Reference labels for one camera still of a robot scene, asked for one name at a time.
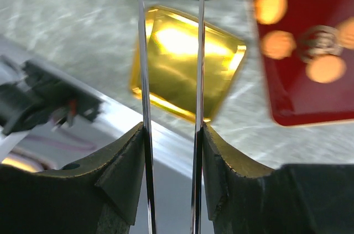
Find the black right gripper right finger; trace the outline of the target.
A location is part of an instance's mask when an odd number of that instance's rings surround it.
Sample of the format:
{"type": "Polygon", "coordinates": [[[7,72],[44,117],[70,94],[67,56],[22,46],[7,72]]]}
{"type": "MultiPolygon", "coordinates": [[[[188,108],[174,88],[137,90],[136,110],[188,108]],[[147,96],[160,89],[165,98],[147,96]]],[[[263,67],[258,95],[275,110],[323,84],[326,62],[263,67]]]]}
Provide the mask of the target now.
{"type": "Polygon", "coordinates": [[[215,233],[352,233],[353,165],[269,168],[204,125],[203,173],[215,233]]]}

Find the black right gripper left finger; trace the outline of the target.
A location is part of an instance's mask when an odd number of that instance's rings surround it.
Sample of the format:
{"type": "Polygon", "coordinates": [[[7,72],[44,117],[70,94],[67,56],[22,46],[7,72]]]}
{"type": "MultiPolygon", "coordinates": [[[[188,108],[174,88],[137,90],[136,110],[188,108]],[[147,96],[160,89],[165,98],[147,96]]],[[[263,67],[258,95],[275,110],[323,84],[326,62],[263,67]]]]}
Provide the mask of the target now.
{"type": "Polygon", "coordinates": [[[144,170],[143,126],[60,170],[1,166],[2,233],[128,233],[144,170]]]}

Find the silver metal tongs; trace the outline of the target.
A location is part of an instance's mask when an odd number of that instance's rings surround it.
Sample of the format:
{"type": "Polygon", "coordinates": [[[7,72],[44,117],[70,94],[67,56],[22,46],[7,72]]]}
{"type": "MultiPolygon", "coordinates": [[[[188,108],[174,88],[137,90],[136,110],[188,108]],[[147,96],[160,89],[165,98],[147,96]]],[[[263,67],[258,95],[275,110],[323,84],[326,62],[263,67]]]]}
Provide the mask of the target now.
{"type": "MultiPolygon", "coordinates": [[[[197,84],[196,84],[196,120],[194,136],[194,155],[192,168],[191,195],[191,233],[201,232],[201,186],[202,186],[202,149],[204,124],[204,61],[205,61],[205,0],[199,0],[198,16],[198,55],[197,55],[197,84]]],[[[140,77],[142,87],[142,109],[144,127],[145,178],[147,185],[148,232],[157,233],[155,214],[155,192],[153,175],[153,145],[152,125],[150,118],[150,91],[148,75],[147,39],[145,28],[144,1],[138,0],[138,35],[140,77]]]]}

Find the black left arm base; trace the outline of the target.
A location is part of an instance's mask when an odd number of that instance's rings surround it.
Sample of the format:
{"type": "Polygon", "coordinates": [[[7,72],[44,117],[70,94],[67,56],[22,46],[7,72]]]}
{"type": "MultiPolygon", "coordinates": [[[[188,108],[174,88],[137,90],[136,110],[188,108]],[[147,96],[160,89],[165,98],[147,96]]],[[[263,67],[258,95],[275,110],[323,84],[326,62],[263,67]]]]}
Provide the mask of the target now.
{"type": "Polygon", "coordinates": [[[1,65],[19,76],[1,84],[1,127],[5,136],[49,121],[71,127],[76,116],[93,122],[100,113],[102,100],[98,96],[33,60],[19,66],[1,55],[1,65]]]}

